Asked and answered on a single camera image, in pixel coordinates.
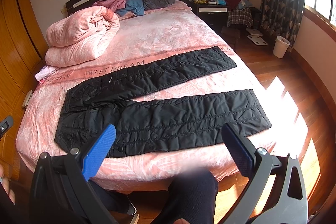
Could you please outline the person's left hand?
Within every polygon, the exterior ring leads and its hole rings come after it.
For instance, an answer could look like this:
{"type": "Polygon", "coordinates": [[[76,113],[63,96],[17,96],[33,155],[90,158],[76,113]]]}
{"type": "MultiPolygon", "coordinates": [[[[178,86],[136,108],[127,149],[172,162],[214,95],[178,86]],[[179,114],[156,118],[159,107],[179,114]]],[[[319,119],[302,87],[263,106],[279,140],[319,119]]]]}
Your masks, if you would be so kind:
{"type": "Polygon", "coordinates": [[[13,204],[15,204],[15,193],[14,191],[10,188],[10,182],[7,177],[5,177],[4,169],[3,166],[0,165],[0,178],[1,178],[1,184],[6,191],[7,195],[9,196],[10,200],[12,201],[13,204]]]}

